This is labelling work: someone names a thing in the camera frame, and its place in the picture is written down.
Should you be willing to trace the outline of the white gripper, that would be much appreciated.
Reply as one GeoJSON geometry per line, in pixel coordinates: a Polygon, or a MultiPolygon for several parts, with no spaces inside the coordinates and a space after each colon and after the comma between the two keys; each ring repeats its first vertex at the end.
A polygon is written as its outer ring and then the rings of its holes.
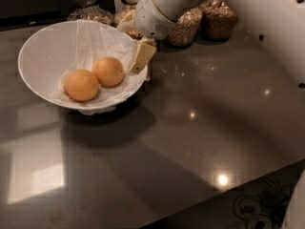
{"type": "Polygon", "coordinates": [[[176,26],[175,22],[160,11],[154,0],[139,0],[135,10],[122,11],[116,16],[116,22],[119,31],[136,29],[146,36],[136,42],[132,52],[129,70],[136,74],[144,70],[156,52],[156,42],[153,38],[164,40],[176,26]]]}

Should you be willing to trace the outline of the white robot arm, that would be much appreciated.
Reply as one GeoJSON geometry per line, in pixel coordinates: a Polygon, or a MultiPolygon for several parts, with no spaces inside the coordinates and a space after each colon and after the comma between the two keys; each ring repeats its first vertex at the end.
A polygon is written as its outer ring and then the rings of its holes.
{"type": "Polygon", "coordinates": [[[304,229],[304,3],[228,1],[234,38],[163,49],[140,94],[141,229],[304,229]]]}

